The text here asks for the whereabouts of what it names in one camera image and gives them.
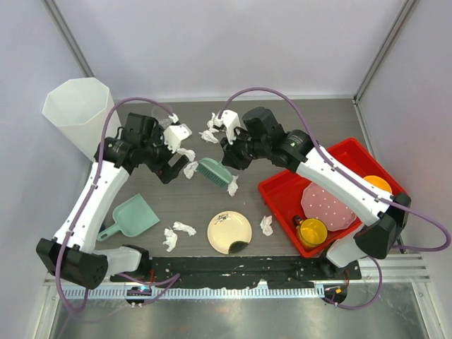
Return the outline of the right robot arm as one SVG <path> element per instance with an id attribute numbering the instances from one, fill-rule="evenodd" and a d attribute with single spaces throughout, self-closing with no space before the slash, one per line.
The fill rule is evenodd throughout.
<path id="1" fill-rule="evenodd" d="M 214 116 L 213 126 L 226 133 L 220 142 L 223 165 L 245 170 L 252 160 L 265 158 L 319 185 L 360 219 L 363 226 L 335 240 L 319 261 L 322 276 L 334 279 L 346 265 L 364 256 L 387 257 L 408 219 L 406 208 L 412 199 L 405 192 L 391 194 L 367 182 L 325 148 L 315 147 L 307 133 L 284 131 L 264 107 L 252 109 L 243 117 L 226 110 Z"/>

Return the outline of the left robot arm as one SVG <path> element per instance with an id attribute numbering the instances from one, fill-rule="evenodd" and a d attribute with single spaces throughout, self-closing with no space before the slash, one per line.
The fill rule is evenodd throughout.
<path id="1" fill-rule="evenodd" d="M 110 275 L 126 273 L 136 282 L 150 274 L 148 251 L 133 245 L 96 251 L 101 224 L 132 172 L 145 165 L 167 184 L 176 179 L 188 163 L 182 155 L 173 164 L 182 141 L 192 134 L 177 120 L 164 128 L 154 117 L 130 113 L 125 126 L 114 136 L 106 136 L 95 153 L 89 180 L 73 210 L 51 239 L 40 239 L 37 255 L 50 274 L 89 290 Z"/>

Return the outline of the green hand brush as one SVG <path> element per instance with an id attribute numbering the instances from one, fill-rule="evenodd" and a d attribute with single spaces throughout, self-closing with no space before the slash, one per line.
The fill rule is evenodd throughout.
<path id="1" fill-rule="evenodd" d="M 230 171 L 221 163 L 209 157 L 204 157 L 198 161 L 196 171 L 222 189 L 226 189 L 232 183 Z"/>

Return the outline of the green dustpan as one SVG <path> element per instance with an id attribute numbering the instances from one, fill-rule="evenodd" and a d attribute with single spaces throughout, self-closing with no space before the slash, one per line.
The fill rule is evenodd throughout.
<path id="1" fill-rule="evenodd" d="M 118 232 L 126 237 L 137 237 L 160 221 L 140 194 L 117 206 L 112 217 L 114 224 L 99 232 L 97 241 L 103 242 Z"/>

